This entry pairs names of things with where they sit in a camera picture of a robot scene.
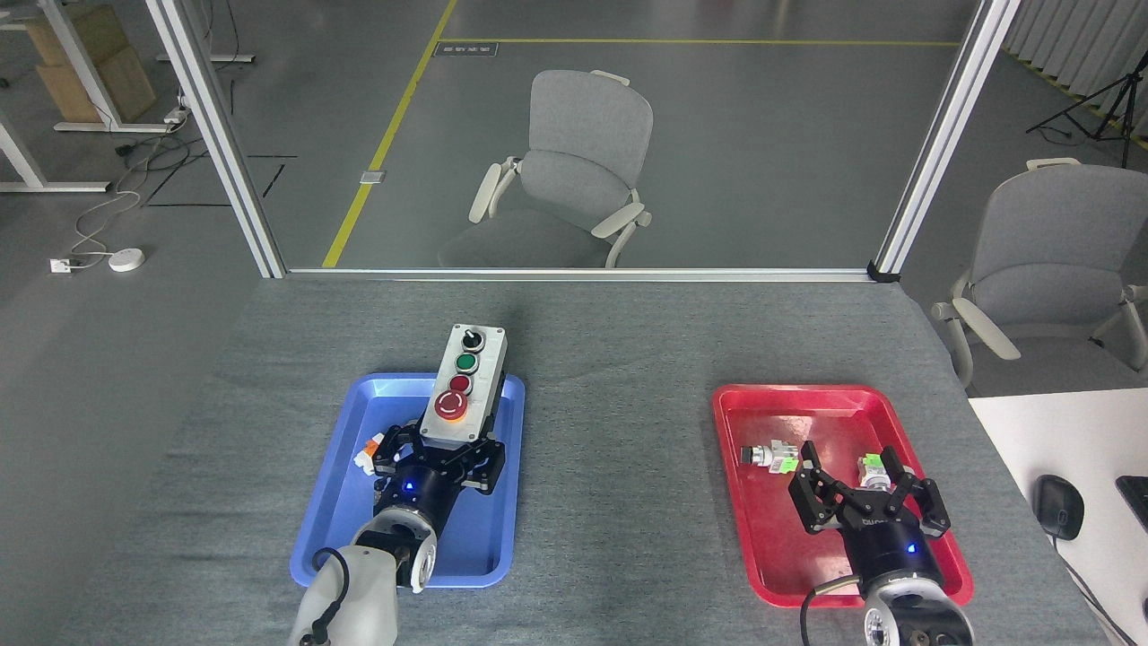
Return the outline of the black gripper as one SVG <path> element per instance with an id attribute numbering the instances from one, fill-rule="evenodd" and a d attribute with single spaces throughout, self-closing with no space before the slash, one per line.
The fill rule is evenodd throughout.
<path id="1" fill-rule="evenodd" d="M 506 461 L 505 444 L 492 437 L 471 441 L 450 451 L 448 465 L 434 467 L 426 459 L 419 425 L 391 425 L 372 454 L 377 481 L 374 515 L 400 511 L 418 516 L 442 535 L 463 487 L 492 495 Z"/>
<path id="2" fill-rule="evenodd" d="M 934 478 L 920 478 L 906 467 L 892 445 L 881 451 L 892 490 L 883 506 L 864 514 L 864 503 L 852 487 L 833 478 L 821 466 L 814 442 L 804 441 L 799 468 L 788 484 L 804 531 L 819 534 L 840 527 L 850 569 L 858 576 L 858 593 L 869 596 L 890 581 L 920 577 L 943 586 L 944 577 L 928 538 L 951 530 L 951 515 Z M 907 496 L 916 503 L 921 520 L 905 507 Z"/>

